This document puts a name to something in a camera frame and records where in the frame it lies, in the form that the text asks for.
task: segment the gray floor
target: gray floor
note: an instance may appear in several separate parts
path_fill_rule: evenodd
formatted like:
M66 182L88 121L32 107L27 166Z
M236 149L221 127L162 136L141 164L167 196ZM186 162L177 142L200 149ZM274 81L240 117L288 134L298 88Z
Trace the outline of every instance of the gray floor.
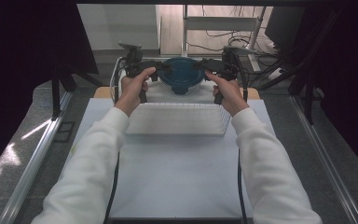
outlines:
M97 78L107 84L117 55L102 51L96 52L95 56L100 70ZM65 125L62 125L62 131L68 130L71 126L73 131L56 135L56 141L52 144L15 223L29 223L40 213L44 197L61 172L88 99L96 90L96 87L82 78L74 77L78 88L69 104L68 113L63 119ZM324 223L350 223L290 101L286 90L289 83L290 79L267 91L260 92L261 98L266 103L275 133L286 147L304 188L310 196L312 207L320 214ZM30 160L44 128L23 140L21 138L43 124L50 117L51 110L51 88L49 83L46 83L35 89L34 103L10 142L15 145L7 148L4 154L6 156L0 159L0 215ZM358 159L325 117L317 101L314 102L313 117L315 129L358 204Z

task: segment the handle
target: handle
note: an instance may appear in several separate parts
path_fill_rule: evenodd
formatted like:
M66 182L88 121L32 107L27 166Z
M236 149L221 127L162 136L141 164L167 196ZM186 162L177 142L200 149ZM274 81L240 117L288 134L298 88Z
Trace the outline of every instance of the handle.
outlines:
M214 103L217 105L221 105L223 101L223 94L222 92L218 92L214 97Z
M146 91L141 90L141 91L139 92L139 98L141 99L141 104L147 103Z

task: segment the black curtain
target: black curtain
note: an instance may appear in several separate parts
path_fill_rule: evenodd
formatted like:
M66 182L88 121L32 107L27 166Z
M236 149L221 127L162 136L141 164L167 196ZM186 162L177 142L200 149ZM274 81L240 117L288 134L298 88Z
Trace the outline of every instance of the black curtain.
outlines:
M358 156L358 1L350 1L317 57L322 108Z
M0 0L0 155L57 69L98 74L73 1Z

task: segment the metal frame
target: metal frame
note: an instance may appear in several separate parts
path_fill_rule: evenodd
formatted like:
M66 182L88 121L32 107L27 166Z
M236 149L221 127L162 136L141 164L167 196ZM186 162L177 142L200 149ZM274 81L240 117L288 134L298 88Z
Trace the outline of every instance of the metal frame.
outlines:
M75 0L77 4L332 7L341 0Z
M312 142L313 148L315 149L315 152L321 161L321 164L342 204L342 207L345 210L345 213L347 214L352 224L358 224L357 204L352 198L350 191L345 186L344 181L334 166L334 163L331 161L330 156L328 155L326 149L324 148L324 144L319 137L319 134L316 132L315 128L307 122L307 118L302 112L304 111L304 107L301 104L299 96L290 96L290 99L292 100L300 121L304 126L310 141Z
M4 211L0 216L0 223L11 224L16 219L16 216L21 209L22 203L24 202L30 187L34 183L34 178L39 171L40 165L42 164L43 159L45 159L51 142L53 141L54 134L60 127L62 117L65 114L66 108L69 105L71 98L72 93L70 92L66 92L62 97L62 112L55 120L50 121L50 124L43 133L42 138L34 150L32 158L28 162L28 165L22 173L19 183L11 194Z
M188 17L187 5L183 5L183 42L182 57L187 57L187 31L188 30L213 30L213 31L251 31L252 36L249 46L240 49L242 55L248 55L254 72L260 72L260 66L255 58L255 41L263 22L267 7L263 7L257 18L230 18L230 17Z

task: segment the hand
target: hand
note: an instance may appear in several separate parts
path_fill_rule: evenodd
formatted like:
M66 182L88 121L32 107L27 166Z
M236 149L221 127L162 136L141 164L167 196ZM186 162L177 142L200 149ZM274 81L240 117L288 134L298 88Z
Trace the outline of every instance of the hand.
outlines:
M123 91L117 103L115 104L115 107L122 110L129 117L132 111L141 103L141 99L139 99L139 93L141 90L148 90L146 81L155 71L155 67L150 67L146 68L135 78L123 77L121 79L121 88Z
M208 79L217 84L217 86L213 86L213 96L218 92L222 92L224 97L222 106L232 117L243 109L249 107L242 98L240 86L236 80L226 81L225 79L212 74L210 71L205 71L205 75Z

